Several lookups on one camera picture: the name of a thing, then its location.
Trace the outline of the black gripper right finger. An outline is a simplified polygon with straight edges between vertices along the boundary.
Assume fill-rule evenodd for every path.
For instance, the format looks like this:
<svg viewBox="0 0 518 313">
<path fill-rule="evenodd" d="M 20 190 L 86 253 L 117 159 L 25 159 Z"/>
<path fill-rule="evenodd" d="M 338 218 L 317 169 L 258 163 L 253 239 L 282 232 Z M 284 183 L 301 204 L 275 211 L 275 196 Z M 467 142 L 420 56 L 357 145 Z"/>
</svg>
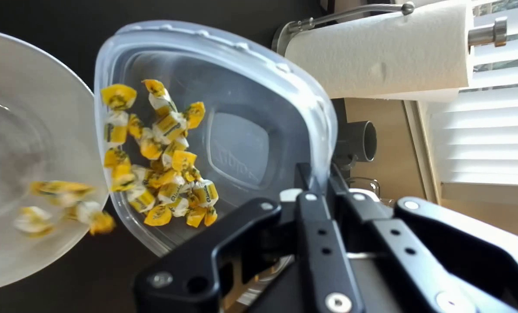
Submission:
<svg viewBox="0 0 518 313">
<path fill-rule="evenodd" d="M 333 213 L 350 255 L 367 313 L 479 313 L 453 276 L 414 232 L 373 194 L 354 190 L 331 169 Z"/>
</svg>

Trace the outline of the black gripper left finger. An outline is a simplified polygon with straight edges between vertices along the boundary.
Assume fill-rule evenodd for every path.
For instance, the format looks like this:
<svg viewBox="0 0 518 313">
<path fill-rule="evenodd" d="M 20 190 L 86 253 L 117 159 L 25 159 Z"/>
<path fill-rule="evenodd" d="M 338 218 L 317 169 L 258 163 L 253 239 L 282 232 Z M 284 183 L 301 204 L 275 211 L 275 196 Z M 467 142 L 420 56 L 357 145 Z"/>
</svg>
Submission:
<svg viewBox="0 0 518 313">
<path fill-rule="evenodd" d="M 298 260 L 308 309 L 315 313 L 362 313 L 364 302 L 324 189 L 308 164 L 298 166 L 298 180 L 303 185 L 296 209 Z"/>
</svg>

